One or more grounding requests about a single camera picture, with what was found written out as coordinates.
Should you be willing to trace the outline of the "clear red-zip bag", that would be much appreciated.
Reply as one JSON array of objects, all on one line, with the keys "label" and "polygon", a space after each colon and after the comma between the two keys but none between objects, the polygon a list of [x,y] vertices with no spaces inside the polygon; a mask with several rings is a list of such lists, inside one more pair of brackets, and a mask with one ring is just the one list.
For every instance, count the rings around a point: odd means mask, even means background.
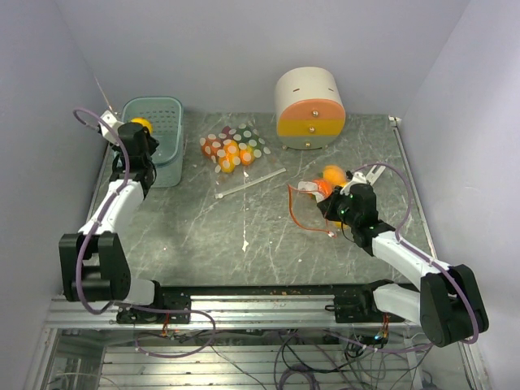
[{"label": "clear red-zip bag", "polygon": [[323,170],[316,177],[300,180],[296,185],[288,185],[288,212],[292,221],[302,230],[313,233],[323,233],[331,238],[349,230],[344,224],[337,230],[328,222],[317,207],[313,191],[316,189],[313,180],[323,178]]}]

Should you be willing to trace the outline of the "yellow fake pear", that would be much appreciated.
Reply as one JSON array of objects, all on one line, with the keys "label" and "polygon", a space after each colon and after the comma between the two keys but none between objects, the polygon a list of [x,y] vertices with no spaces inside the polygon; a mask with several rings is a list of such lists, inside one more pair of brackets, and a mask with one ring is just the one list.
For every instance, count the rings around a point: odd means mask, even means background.
[{"label": "yellow fake pear", "polygon": [[152,134],[154,131],[153,124],[146,118],[136,117],[136,118],[132,118],[130,120],[130,122],[135,123],[135,124],[140,124],[142,127],[146,128],[150,134]]}]

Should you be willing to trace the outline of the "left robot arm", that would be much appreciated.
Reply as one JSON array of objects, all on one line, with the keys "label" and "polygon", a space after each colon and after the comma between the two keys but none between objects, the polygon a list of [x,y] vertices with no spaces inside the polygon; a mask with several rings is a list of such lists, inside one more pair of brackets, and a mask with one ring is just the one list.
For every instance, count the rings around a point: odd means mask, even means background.
[{"label": "left robot arm", "polygon": [[145,119],[122,124],[118,135],[106,196],[77,233],[63,235],[58,243],[63,293],[68,301],[84,304],[136,298],[136,312],[156,323],[166,303],[154,295],[153,283],[131,277],[119,234],[156,180],[152,155],[159,142]]}]

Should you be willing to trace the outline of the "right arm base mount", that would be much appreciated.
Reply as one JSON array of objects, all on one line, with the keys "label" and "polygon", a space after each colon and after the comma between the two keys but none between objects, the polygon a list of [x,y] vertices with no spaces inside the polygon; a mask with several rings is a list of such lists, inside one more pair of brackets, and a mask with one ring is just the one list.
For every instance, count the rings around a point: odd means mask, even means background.
[{"label": "right arm base mount", "polygon": [[336,323],[381,323],[385,314],[376,308],[374,292],[388,284],[394,282],[382,279],[369,284],[334,284],[332,303],[324,309],[334,314]]}]

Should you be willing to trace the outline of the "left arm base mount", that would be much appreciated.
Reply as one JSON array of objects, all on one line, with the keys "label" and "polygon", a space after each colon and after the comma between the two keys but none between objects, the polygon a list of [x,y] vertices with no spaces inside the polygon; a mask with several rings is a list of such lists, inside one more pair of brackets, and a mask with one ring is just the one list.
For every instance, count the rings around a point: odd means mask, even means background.
[{"label": "left arm base mount", "polygon": [[124,308],[116,315],[120,325],[187,324],[190,320],[191,298],[184,292],[164,290],[144,309]]}]

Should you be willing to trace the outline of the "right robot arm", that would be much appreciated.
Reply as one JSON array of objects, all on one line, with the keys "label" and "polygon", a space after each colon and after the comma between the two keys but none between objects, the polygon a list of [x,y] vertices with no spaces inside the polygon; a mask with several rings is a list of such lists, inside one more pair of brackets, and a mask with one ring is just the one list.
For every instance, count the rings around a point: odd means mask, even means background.
[{"label": "right robot arm", "polygon": [[335,187],[317,207],[326,220],[348,226],[359,248],[397,269],[414,286],[409,290],[389,282],[376,285],[358,302],[365,320],[395,314],[420,325],[437,347],[475,342],[488,330],[474,272],[466,265],[441,262],[398,237],[397,230],[379,218],[371,185],[355,184],[349,191]]}]

